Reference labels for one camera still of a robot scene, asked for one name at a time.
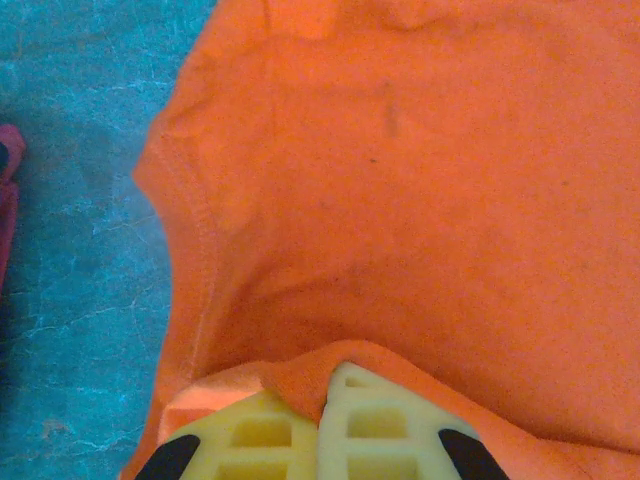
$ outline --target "blue textured floor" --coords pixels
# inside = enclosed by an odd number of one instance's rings
[[[214,0],[0,0],[0,122],[29,143],[0,302],[0,478],[113,479],[170,301],[130,172]]]

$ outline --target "dark stain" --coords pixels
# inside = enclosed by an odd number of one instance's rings
[[[542,41],[546,42],[547,55],[553,62],[561,65],[565,64],[571,55],[570,42],[566,33],[556,31],[550,33],[550,29],[546,30]]]
[[[508,108],[506,113],[506,120],[511,123],[520,123],[520,112],[515,108]]]
[[[387,134],[395,138],[398,136],[398,110],[393,103],[387,105],[384,111],[384,123]]]
[[[575,209],[575,214],[580,217],[588,217],[591,215],[591,207],[585,205],[579,205]]]
[[[70,433],[69,426],[58,420],[47,420],[42,424],[42,434],[40,437],[43,440],[51,440],[51,437],[56,433]]]

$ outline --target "orange t-shirt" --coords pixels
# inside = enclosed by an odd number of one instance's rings
[[[345,359],[513,480],[640,478],[640,2],[222,0],[136,177],[174,283],[124,480],[196,382],[317,421]]]

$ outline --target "red fabric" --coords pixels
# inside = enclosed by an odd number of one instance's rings
[[[0,292],[9,261],[11,241],[16,227],[18,186],[11,176],[18,168],[26,144],[20,131],[13,125],[0,125],[0,143],[9,151],[9,163],[0,172]]]

